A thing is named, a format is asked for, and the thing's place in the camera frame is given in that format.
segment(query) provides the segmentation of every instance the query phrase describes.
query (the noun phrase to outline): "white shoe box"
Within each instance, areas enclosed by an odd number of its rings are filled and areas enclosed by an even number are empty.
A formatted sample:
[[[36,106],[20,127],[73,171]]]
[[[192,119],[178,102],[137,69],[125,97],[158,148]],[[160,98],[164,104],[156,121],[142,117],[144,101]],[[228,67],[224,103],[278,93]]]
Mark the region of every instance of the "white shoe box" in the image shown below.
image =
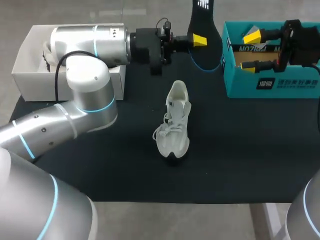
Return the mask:
[[[27,102],[55,101],[55,72],[47,70],[43,58],[43,44],[50,41],[51,32],[59,25],[34,25],[24,39],[16,57],[12,76],[22,97]],[[126,66],[109,70],[116,100],[124,99]],[[72,100],[66,73],[59,72],[58,96],[60,101]]]

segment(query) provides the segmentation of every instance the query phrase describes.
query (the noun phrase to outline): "black cable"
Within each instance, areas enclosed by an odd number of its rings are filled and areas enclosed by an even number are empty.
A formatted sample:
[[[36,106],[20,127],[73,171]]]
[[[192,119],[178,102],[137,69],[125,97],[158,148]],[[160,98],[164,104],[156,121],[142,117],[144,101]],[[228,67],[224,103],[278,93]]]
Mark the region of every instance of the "black cable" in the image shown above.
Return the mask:
[[[54,76],[54,94],[55,94],[55,100],[56,101],[59,101],[59,95],[58,95],[58,74],[59,74],[59,69],[63,63],[63,61],[69,57],[70,55],[73,55],[73,54],[85,54],[85,55],[88,55],[90,57],[94,57],[96,59],[100,59],[100,57],[94,55],[93,53],[91,52],[88,52],[88,51],[81,51],[81,50],[77,50],[77,51],[71,51],[71,52],[68,52],[67,54],[65,54],[58,62],[57,66],[56,66],[56,70],[55,70],[55,76]]]
[[[166,18],[166,17],[161,18],[161,19],[156,23],[156,25],[155,25],[155,28],[156,28],[156,29],[158,29],[158,24],[159,24],[162,20],[164,20],[164,19],[169,22],[169,19],[168,19],[168,18]]]
[[[320,68],[317,67],[316,65],[306,65],[306,66],[303,66],[304,68],[313,68],[315,70],[318,71],[319,75],[320,75]],[[318,132],[320,134],[320,97],[319,97],[319,102],[318,102],[318,110],[317,110],[317,116],[316,116],[316,124],[317,124],[317,127],[318,127]]]

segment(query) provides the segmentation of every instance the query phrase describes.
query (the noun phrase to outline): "cardboard box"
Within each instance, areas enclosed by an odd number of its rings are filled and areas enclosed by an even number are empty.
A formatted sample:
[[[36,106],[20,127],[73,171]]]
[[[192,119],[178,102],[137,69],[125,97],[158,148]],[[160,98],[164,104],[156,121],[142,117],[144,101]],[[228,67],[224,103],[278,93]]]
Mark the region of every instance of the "cardboard box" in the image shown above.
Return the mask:
[[[55,72],[47,70],[43,59],[43,44],[50,40],[51,32],[58,25],[34,25],[23,41],[16,57],[12,76],[27,102],[55,101]],[[116,100],[124,99],[126,66],[109,70]],[[58,75],[59,100],[73,98],[68,86],[66,73]]]
[[[319,73],[309,67],[288,65],[284,72],[273,70],[251,73],[241,69],[241,62],[268,61],[278,58],[280,40],[268,42],[263,48],[244,44],[243,37],[253,27],[280,29],[284,22],[227,21],[222,34],[223,55],[221,65],[229,98],[318,99]],[[320,23],[304,22],[304,27]]]

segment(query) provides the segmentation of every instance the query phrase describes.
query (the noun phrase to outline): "black table mat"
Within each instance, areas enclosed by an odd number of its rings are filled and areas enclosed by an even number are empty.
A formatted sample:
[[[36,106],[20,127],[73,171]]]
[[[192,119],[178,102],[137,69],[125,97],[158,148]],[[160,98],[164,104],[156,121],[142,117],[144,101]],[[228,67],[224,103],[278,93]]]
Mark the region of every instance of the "black table mat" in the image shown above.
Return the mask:
[[[165,203],[291,202],[320,168],[317,99],[229,99],[221,69],[205,73],[188,54],[162,76],[127,66],[117,122],[47,152],[41,169],[93,201]],[[192,103],[185,162],[168,166],[152,133],[167,94],[183,80]],[[52,103],[19,99],[11,119]]]

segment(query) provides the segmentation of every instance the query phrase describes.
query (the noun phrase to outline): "shoe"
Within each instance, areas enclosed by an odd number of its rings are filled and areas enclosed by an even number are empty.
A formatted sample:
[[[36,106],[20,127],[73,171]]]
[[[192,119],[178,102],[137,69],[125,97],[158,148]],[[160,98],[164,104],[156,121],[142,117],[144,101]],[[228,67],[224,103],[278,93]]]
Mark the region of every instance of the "shoe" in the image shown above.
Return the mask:
[[[183,81],[173,83],[166,98],[166,108],[163,123],[154,131],[152,138],[162,156],[180,159],[186,154],[190,142],[187,127],[191,103]]]

